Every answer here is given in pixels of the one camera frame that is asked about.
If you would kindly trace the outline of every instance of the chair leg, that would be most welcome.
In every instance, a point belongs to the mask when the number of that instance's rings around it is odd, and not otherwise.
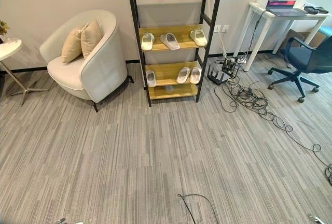
[[[293,79],[292,76],[287,76],[285,78],[282,78],[280,80],[276,80],[274,82],[272,82],[270,85],[274,85],[274,84],[278,84],[278,83],[282,83],[282,82],[285,82],[285,81],[291,81]]]
[[[308,80],[306,77],[300,77],[300,80],[301,80],[302,82],[304,82],[304,83],[306,83],[306,84],[309,84],[309,85],[312,85],[312,86],[314,86],[314,87],[316,87],[316,88],[319,88],[319,87],[320,87],[320,85],[314,83],[312,80]]]
[[[268,74],[269,75],[272,74],[272,71],[276,71],[276,72],[278,72],[278,73],[280,73],[282,75],[285,75],[285,76],[291,76],[291,75],[294,74],[292,72],[285,71],[285,70],[282,70],[282,69],[279,69],[279,68],[275,68],[275,67],[270,68],[270,70],[268,71]]]
[[[297,88],[300,90],[300,93],[302,94],[302,98],[306,97],[306,94],[303,90],[303,87],[302,87],[302,84],[301,84],[301,81],[300,81],[299,77],[295,78],[295,84],[296,84]]]
[[[94,101],[92,103],[93,103],[93,107],[94,107],[95,112],[98,113],[97,104]]]
[[[127,78],[129,79],[129,81],[130,81],[131,83],[134,83],[133,77],[131,77],[130,75],[128,75]]]

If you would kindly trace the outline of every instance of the desk leg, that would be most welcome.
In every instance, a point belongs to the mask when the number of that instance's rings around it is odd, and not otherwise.
[[[48,91],[48,89],[43,89],[43,88],[26,88],[17,78],[16,76],[10,71],[9,68],[6,67],[5,64],[3,64],[2,62],[0,62],[0,66],[13,78],[13,80],[20,86],[20,88],[22,88],[22,91],[17,92],[17,93],[13,93],[12,95],[17,95],[17,94],[23,94],[22,98],[21,98],[21,103],[20,106],[23,105],[24,103],[24,98],[25,95],[29,92],[40,92],[40,91]]]
[[[286,38],[288,31],[292,28],[293,23],[294,23],[294,20],[293,20],[293,19],[289,21],[289,23],[288,23],[286,29],[284,30],[282,36],[280,37],[279,41],[278,41],[277,44],[275,45],[274,50],[272,51],[272,54],[276,54],[276,53],[277,53],[277,51],[279,50],[279,48],[280,48],[282,42],[283,42],[284,39]]]
[[[325,21],[325,18],[322,20],[318,20],[317,24],[312,28],[309,36],[307,37],[307,39],[305,40],[306,44],[309,44],[309,42],[313,39],[313,37],[316,35],[317,31],[319,30],[319,28],[323,25],[323,22]]]
[[[255,47],[253,49],[253,52],[251,53],[251,55],[249,57],[249,60],[248,60],[246,66],[244,68],[245,72],[249,71],[249,69],[251,67],[251,64],[253,63],[253,61],[255,59],[255,56],[256,56],[256,54],[257,54],[257,52],[258,52],[258,50],[259,50],[259,48],[260,48],[260,46],[261,46],[261,44],[262,44],[265,36],[266,36],[266,33],[268,33],[268,30],[269,30],[269,28],[271,26],[272,20],[273,20],[273,18],[267,18],[266,19],[266,22],[264,24],[263,29],[261,30],[261,34],[260,34],[260,36],[259,36],[259,38],[257,40],[257,43],[256,43],[256,45],[255,45]]]
[[[249,6],[249,11],[248,11],[247,17],[244,21],[242,31],[241,31],[241,34],[240,34],[240,37],[239,37],[239,40],[238,40],[238,43],[237,43],[237,47],[235,48],[235,51],[234,51],[234,54],[233,54],[234,58],[238,56],[239,50],[240,50],[242,42],[243,42],[243,38],[245,36],[245,33],[247,32],[247,29],[248,29],[248,26],[250,24],[250,20],[251,20],[251,17],[252,17],[253,14],[254,14],[254,12],[251,9],[251,6]]]

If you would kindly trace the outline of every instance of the shelf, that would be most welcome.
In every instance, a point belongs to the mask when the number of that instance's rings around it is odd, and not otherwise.
[[[154,87],[149,88],[150,99],[159,100],[159,99],[168,99],[168,98],[177,98],[177,97],[187,97],[197,94],[197,87],[194,84],[177,84],[173,87],[172,92],[166,91],[165,87]]]
[[[178,72],[183,67],[200,67],[198,62],[181,62],[145,66],[145,71],[152,70],[156,75],[157,86],[179,85],[176,82]],[[190,76],[185,83],[190,83]]]
[[[162,34],[173,33],[177,42],[180,45],[180,49],[196,49],[203,48],[203,46],[198,46],[191,38],[190,32],[194,29],[201,29],[202,24],[197,25],[178,25],[178,26],[163,26],[163,27],[152,27],[152,28],[140,28],[140,40],[142,41],[142,36],[144,33],[150,32],[155,36],[155,41],[152,50],[143,52],[153,52],[153,51],[171,51],[161,40],[160,36]]]

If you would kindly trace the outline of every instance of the potted plant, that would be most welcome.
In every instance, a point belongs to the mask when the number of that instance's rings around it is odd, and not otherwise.
[[[7,34],[7,30],[9,29],[9,26],[6,22],[0,20],[0,35],[4,36]]]

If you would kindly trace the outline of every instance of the laptop keyboard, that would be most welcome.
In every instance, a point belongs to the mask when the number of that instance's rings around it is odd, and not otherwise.
[[[277,12],[298,12],[297,9],[293,9],[293,8],[291,8],[291,9],[289,9],[289,8],[287,8],[287,9],[278,9],[278,8],[276,9],[276,8],[274,8],[273,11],[277,11]]]

